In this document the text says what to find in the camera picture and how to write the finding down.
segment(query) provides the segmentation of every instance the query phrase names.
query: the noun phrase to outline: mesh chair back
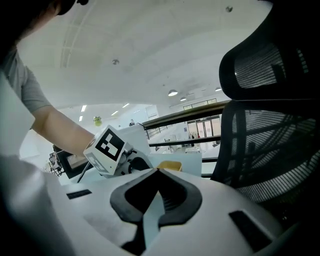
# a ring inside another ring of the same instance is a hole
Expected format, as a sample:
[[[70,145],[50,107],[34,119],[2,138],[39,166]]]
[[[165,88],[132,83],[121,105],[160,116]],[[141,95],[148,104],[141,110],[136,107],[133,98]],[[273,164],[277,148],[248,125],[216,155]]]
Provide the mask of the mesh chair back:
[[[320,157],[316,106],[313,100],[231,101],[211,179],[261,204],[284,227],[295,223]]]
[[[318,23],[311,20],[309,5],[278,2],[221,61],[221,88],[233,100],[319,98],[318,47],[311,46]]]

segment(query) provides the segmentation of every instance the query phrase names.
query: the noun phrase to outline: white wall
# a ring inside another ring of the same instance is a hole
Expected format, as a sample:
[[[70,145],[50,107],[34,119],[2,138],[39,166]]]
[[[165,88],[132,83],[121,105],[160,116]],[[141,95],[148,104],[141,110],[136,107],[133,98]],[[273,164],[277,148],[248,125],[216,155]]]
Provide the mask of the white wall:
[[[148,120],[156,119],[159,117],[157,106],[155,106],[155,105],[147,106],[145,108],[145,110],[146,110],[146,114],[148,116]]]
[[[121,125],[121,128],[129,127],[130,120],[137,123],[143,123],[149,120],[146,107],[149,105],[139,104],[127,112],[123,113],[119,118],[117,118],[116,122],[118,125]]]
[[[173,113],[168,105],[159,105],[159,104],[157,104],[156,105],[156,109],[158,111],[159,117],[163,117],[163,116],[170,115],[170,114]]]

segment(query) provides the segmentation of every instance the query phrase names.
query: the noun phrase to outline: recessed light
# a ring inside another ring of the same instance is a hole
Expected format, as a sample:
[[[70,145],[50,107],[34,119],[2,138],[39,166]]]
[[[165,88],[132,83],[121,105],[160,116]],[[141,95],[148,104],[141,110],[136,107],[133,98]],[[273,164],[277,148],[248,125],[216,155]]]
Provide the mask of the recessed light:
[[[178,92],[176,90],[170,90],[168,96],[171,97],[171,96],[175,96],[177,94],[178,94]]]

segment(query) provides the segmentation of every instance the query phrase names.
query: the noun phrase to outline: ceiling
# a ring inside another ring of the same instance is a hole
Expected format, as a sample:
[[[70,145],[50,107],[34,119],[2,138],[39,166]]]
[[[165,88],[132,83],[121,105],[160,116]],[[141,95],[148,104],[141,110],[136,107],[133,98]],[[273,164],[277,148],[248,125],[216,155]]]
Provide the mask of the ceiling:
[[[81,125],[92,125],[94,117],[101,117],[102,120],[112,120],[120,117],[123,113],[130,112],[137,107],[136,104],[130,104],[124,108],[123,104],[95,104],[87,105],[84,112],[81,112],[82,106],[72,106],[59,109],[64,115],[75,123],[79,123],[79,117],[82,116]]]
[[[90,0],[57,16],[18,48],[57,108],[172,106],[183,96],[214,95],[222,57],[270,9],[269,2],[258,0]],[[113,65],[114,59],[119,64]],[[178,95],[168,97],[170,89]]]

